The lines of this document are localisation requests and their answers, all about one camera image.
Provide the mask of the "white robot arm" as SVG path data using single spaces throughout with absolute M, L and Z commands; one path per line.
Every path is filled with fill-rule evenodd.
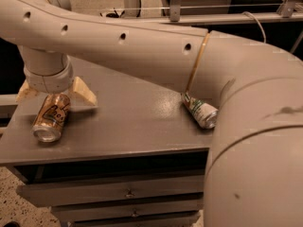
M 303 227 L 303 63 L 275 46 L 75 13 L 69 0 L 0 0 L 0 37 L 38 54 L 28 84 L 72 84 L 76 57 L 219 110 L 205 173 L 205 227 Z

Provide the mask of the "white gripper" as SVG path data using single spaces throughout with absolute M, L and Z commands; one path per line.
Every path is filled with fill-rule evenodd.
M 66 66 L 61 72 L 51 76 L 36 75 L 30 72 L 26 67 L 24 68 L 24 72 L 26 80 L 20 87 L 15 98 L 17 102 L 34 98 L 39 92 L 58 94 L 69 88 L 70 98 L 87 106 L 98 105 L 96 95 L 89 89 L 87 84 L 80 77 L 74 77 L 73 67 L 70 61 L 67 61 Z

